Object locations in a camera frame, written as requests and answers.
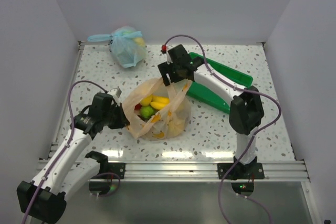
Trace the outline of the orange banana-print plastic bag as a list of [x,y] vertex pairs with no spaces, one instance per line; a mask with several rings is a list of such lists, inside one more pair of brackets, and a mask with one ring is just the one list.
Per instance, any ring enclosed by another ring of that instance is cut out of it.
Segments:
[[[165,86],[162,78],[153,78],[137,86],[123,101],[129,133],[135,139],[146,140],[164,140],[183,133],[191,116],[191,104],[186,97],[191,85],[192,81],[183,80]],[[135,107],[150,95],[168,98],[170,102],[145,119]]]

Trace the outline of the yellow banana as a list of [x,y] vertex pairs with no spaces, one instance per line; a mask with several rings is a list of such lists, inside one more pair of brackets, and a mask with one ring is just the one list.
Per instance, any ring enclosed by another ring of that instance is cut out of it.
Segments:
[[170,103],[169,98],[154,95],[152,97],[152,101],[150,102],[150,106],[155,110],[161,110],[169,103]]

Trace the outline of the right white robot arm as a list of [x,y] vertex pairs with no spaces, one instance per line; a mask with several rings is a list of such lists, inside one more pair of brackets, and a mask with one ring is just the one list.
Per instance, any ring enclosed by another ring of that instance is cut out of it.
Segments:
[[182,45],[170,50],[162,45],[161,53],[166,55],[166,62],[158,68],[166,86],[187,79],[208,88],[229,104],[229,123],[237,135],[234,159],[241,165],[255,163],[254,134],[265,115],[258,90],[231,81],[209,65],[205,57],[192,59]]

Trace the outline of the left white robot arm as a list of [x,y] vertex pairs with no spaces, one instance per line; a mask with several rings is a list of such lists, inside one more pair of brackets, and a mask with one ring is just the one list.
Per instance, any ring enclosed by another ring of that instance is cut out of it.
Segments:
[[67,201],[87,180],[112,173],[108,157],[96,151],[87,153],[78,166],[75,161],[105,127],[115,130],[129,125],[120,94],[118,88],[95,94],[92,104],[72,118],[66,138],[44,168],[30,182],[18,185],[22,222],[31,216],[44,223],[56,223]]

